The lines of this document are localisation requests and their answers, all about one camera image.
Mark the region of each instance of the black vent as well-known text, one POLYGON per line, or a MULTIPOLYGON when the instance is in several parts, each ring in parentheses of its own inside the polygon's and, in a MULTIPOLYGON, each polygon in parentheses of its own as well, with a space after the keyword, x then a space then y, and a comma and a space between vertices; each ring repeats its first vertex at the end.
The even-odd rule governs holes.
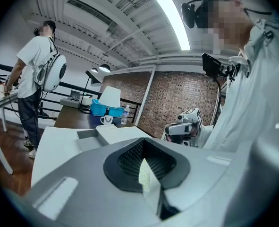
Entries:
POLYGON ((97 17, 99 20, 101 20, 102 22, 104 22, 107 25, 110 25, 110 23, 112 22, 111 18, 109 18, 108 16, 101 13, 99 10, 89 6, 88 4, 86 4, 80 0, 69 0, 68 3, 75 7, 78 7, 79 9, 86 11, 87 13, 90 13, 91 15, 93 15, 94 17, 97 17))
POLYGON ((119 189, 142 192, 138 176, 144 158, 163 189, 178 187, 190 170, 190 164, 183 155, 149 138, 138 139, 113 152, 106 158, 103 169, 107 178, 119 189))

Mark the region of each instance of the dark jeans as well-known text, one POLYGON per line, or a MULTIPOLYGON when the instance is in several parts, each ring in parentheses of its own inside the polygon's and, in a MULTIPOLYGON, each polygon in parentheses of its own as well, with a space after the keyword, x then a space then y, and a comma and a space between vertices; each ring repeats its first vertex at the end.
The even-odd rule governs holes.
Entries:
POLYGON ((37 113, 41 97, 41 89, 26 98, 18 98, 18 112, 24 130, 27 131, 30 141, 37 149, 41 140, 41 134, 37 122, 37 113))

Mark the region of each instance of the sneaker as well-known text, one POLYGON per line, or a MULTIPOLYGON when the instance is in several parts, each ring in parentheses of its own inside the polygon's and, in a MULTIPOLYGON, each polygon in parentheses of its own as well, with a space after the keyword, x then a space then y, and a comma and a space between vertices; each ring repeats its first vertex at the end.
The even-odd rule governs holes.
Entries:
POLYGON ((32 151, 29 152, 28 156, 30 158, 35 158, 35 155, 36 155, 36 149, 34 148, 32 151))
POLYGON ((24 141, 24 147, 28 150, 32 150, 34 148, 34 144, 29 139, 26 139, 24 141))

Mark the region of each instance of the fluorescent light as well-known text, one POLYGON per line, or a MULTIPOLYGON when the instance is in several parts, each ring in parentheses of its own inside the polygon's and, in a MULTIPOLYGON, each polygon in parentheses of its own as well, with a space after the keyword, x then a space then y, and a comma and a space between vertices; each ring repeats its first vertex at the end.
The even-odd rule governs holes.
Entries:
POLYGON ((177 39, 179 41, 181 50, 186 51, 190 50, 190 43, 188 42, 186 29, 183 25, 181 17, 178 13, 178 10, 173 2, 173 0, 156 0, 159 5, 162 7, 163 11, 165 12, 166 16, 168 17, 177 39))

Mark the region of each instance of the white backpack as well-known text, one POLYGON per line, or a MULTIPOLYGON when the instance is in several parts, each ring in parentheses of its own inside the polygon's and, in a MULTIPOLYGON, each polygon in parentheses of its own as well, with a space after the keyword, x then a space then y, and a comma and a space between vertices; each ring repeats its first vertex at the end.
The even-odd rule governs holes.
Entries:
POLYGON ((42 91, 51 92, 57 88, 66 71, 66 58, 61 55, 51 38, 50 53, 34 70, 34 82, 42 91))

